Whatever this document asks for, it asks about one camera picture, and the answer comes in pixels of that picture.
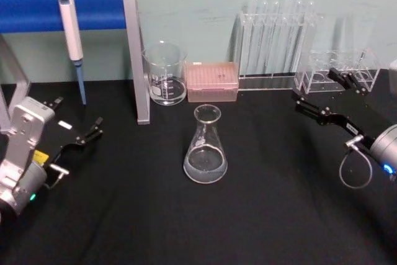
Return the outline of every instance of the blue led light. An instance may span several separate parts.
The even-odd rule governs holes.
[[[389,166],[388,164],[384,164],[383,169],[389,174],[393,174],[393,172],[394,172],[393,168],[391,166]]]

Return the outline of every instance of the white label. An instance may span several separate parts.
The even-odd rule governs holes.
[[[158,88],[157,86],[152,86],[151,87],[152,92],[157,95],[157,96],[161,96],[161,89]]]
[[[358,135],[359,131],[356,130],[351,124],[346,124],[346,128],[350,130],[354,135]]]
[[[70,124],[67,124],[65,121],[59,121],[58,122],[59,125],[61,125],[62,127],[64,127],[67,130],[70,130],[72,128],[72,126]]]

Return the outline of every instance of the glass cylinder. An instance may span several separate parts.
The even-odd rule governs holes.
[[[204,104],[194,110],[197,129],[184,161],[184,171],[198,183],[213,183],[225,175],[228,162],[216,130],[221,110]]]
[[[142,52],[148,65],[150,98],[157,104],[171,106],[186,97],[186,86],[182,78],[186,52],[177,45],[160,42]]]

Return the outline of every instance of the teal wall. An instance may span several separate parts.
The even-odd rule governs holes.
[[[138,0],[145,45],[168,40],[183,45],[191,61],[222,61],[235,14],[245,0]],[[397,58],[397,1],[313,0],[318,12],[337,16],[355,13],[356,48],[372,47],[385,66]],[[10,34],[29,78],[35,82],[74,80],[63,33]],[[318,35],[315,47],[327,47]],[[124,79],[128,70],[127,36],[123,30],[83,32],[84,75],[88,80]],[[0,71],[2,83],[11,82]]]

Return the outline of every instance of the yellow label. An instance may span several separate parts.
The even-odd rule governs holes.
[[[48,159],[49,157],[50,157],[50,156],[49,156],[49,155],[46,155],[44,152],[35,150],[35,153],[34,153],[34,155],[33,155],[33,160],[34,160],[36,163],[43,165],[43,164],[47,161],[47,159]]]

